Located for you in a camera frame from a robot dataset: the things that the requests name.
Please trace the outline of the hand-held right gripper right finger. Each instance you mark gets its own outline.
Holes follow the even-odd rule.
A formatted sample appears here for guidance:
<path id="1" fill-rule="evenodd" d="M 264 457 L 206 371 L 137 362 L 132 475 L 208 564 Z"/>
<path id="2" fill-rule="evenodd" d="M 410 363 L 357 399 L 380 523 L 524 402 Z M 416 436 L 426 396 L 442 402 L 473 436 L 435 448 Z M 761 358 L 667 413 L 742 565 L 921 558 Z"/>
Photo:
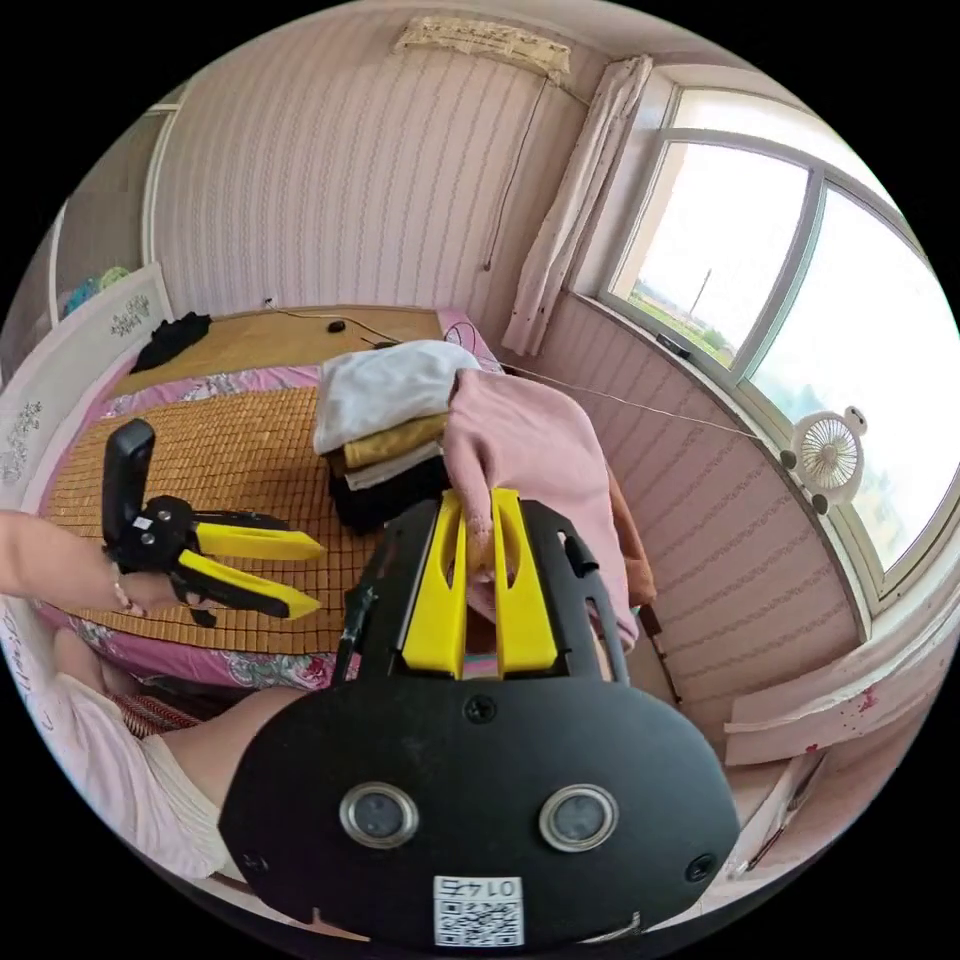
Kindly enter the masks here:
<path id="1" fill-rule="evenodd" d="M 496 488 L 491 506 L 499 676 L 547 673 L 557 647 L 520 498 L 514 490 Z"/>

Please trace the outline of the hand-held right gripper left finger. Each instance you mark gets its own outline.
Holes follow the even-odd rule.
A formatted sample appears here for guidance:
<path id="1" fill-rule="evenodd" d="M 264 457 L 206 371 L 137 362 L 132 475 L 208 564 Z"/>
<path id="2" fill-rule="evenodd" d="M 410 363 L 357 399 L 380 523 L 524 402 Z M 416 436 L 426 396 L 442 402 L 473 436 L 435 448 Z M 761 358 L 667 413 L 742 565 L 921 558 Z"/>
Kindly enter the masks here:
<path id="1" fill-rule="evenodd" d="M 430 535 L 402 657 L 414 672 L 459 680 L 467 626 L 467 535 L 457 495 L 444 493 Z"/>

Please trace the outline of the person's left hand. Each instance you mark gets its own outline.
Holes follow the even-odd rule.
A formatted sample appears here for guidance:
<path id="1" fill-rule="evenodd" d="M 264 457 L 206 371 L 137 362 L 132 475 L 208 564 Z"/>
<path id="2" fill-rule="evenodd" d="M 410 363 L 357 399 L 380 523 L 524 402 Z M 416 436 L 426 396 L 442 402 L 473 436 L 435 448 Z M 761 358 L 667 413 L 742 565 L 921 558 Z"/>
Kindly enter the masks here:
<path id="1" fill-rule="evenodd" d="M 177 595 L 170 579 L 159 573 L 122 573 L 113 568 L 113 592 L 118 612 L 144 617 L 156 611 L 184 607 L 187 602 Z"/>

